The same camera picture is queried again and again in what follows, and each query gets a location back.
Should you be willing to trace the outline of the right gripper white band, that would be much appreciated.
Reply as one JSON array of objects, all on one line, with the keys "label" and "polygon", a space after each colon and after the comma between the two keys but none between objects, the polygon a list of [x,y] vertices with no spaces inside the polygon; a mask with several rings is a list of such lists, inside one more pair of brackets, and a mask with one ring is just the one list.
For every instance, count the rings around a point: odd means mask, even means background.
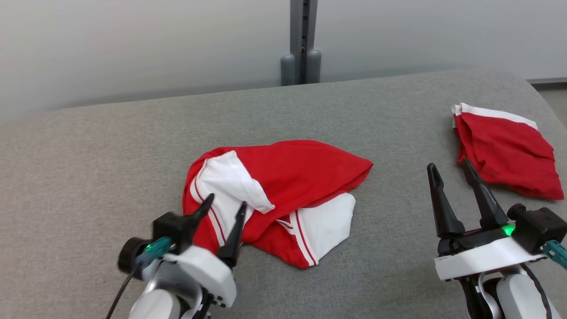
[{"label": "right gripper white band", "polygon": [[468,158],[462,160],[462,169],[481,214],[481,229],[468,232],[448,202],[437,166],[434,163],[427,166],[435,227],[440,238],[438,257],[434,259],[439,279],[454,280],[543,259],[543,253],[527,252],[512,238],[514,227],[503,227],[509,222],[508,216]]}]

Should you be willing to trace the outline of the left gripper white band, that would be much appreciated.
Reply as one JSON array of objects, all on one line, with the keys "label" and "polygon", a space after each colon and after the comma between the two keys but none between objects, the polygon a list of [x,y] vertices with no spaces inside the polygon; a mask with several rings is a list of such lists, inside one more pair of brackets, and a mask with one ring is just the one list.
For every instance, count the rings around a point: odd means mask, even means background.
[{"label": "left gripper white band", "polygon": [[237,265],[241,237],[245,226],[247,202],[242,202],[235,215],[235,224],[215,256],[205,248],[193,245],[193,237],[202,220],[208,215],[215,194],[209,194],[191,215],[182,216],[182,234],[179,240],[180,255],[172,260],[180,270],[192,277],[202,288],[218,298],[225,307],[232,307],[237,287],[232,268]]}]

